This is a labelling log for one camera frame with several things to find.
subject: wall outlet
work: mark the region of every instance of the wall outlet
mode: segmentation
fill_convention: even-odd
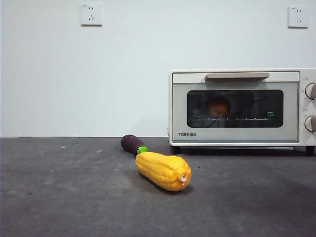
[[[305,7],[290,6],[288,8],[288,26],[291,28],[308,27],[308,10]]]
[[[81,5],[82,26],[102,26],[102,5],[82,4]]]

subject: toy vegetable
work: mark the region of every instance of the toy vegetable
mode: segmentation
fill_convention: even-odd
[[[136,155],[139,172],[168,191],[185,189],[191,179],[191,169],[184,159],[149,152],[145,144],[134,135],[126,135],[120,142],[128,152]]]

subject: green digital display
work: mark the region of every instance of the green digital display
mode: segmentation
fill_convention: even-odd
[[[274,112],[267,112],[266,113],[266,117],[268,117],[268,118],[273,118],[273,117],[275,117],[276,115],[275,115],[275,113]]]

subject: yellow squash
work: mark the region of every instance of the yellow squash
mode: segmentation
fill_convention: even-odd
[[[136,156],[136,166],[141,174],[168,191],[186,188],[191,179],[191,169],[184,159],[142,152]]]

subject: gray floor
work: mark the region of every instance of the gray floor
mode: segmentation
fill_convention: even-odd
[[[168,154],[166,138],[146,138]],[[1,140],[1,236],[316,236],[316,158],[184,151],[187,189],[143,178],[119,138]]]

